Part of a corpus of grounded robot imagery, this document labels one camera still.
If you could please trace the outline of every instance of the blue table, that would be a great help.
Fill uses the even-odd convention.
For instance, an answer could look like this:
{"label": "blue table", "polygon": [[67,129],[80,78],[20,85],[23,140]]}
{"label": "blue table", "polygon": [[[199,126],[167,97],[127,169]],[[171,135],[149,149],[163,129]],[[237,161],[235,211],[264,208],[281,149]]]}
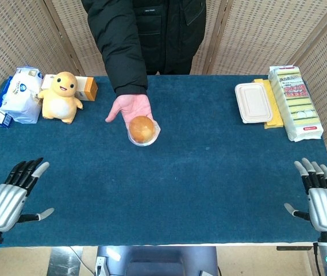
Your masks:
{"label": "blue table", "polygon": [[5,246],[312,242],[293,161],[327,165],[323,140],[290,142],[284,128],[243,124],[234,87],[265,76],[152,76],[149,97],[161,133],[136,147],[119,116],[104,122],[114,94],[98,77],[95,102],[84,102],[71,125],[0,128],[0,183],[22,160],[51,166],[24,212],[55,212],[18,224]]}

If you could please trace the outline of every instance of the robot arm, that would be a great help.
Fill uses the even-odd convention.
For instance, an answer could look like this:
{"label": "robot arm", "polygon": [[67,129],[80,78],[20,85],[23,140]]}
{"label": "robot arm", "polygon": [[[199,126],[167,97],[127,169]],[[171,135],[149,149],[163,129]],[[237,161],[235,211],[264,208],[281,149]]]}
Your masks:
{"label": "robot arm", "polygon": [[45,162],[38,168],[43,158],[17,164],[5,180],[0,184],[0,245],[2,233],[11,230],[16,223],[42,220],[53,212],[53,208],[40,214],[21,214],[23,205],[39,177],[49,167]]}
{"label": "robot arm", "polygon": [[284,207],[294,217],[309,220],[315,230],[321,233],[317,246],[320,249],[322,264],[327,276],[327,167],[302,159],[295,166],[300,172],[309,203],[309,213],[294,209],[285,203]]}

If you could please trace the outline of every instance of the black jacket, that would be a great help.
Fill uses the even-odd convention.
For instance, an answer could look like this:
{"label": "black jacket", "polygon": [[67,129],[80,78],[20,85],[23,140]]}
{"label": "black jacket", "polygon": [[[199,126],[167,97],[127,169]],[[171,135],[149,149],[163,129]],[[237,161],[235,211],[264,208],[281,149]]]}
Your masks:
{"label": "black jacket", "polygon": [[116,95],[145,94],[147,71],[191,60],[204,38],[205,0],[82,0]]}

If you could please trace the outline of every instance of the sponge package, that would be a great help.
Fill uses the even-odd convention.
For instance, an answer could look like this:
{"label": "sponge package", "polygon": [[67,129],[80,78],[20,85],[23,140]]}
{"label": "sponge package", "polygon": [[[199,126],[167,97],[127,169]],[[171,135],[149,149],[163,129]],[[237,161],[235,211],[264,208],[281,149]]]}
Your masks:
{"label": "sponge package", "polygon": [[10,115],[15,122],[35,124],[41,111],[37,94],[43,76],[33,67],[19,67],[2,96],[1,110]]}
{"label": "sponge package", "polygon": [[321,139],[323,127],[296,66],[272,66],[268,76],[291,141]]}

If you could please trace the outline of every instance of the stuffed animal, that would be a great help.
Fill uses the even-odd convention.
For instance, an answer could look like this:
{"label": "stuffed animal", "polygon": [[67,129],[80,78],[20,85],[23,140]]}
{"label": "stuffed animal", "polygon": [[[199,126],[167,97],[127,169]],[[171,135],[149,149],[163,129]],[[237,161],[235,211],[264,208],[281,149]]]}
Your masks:
{"label": "stuffed animal", "polygon": [[52,81],[51,88],[38,93],[38,97],[43,99],[43,118],[58,118],[71,124],[76,108],[83,109],[82,102],[74,96],[77,86],[78,82],[74,75],[69,72],[58,73]]}

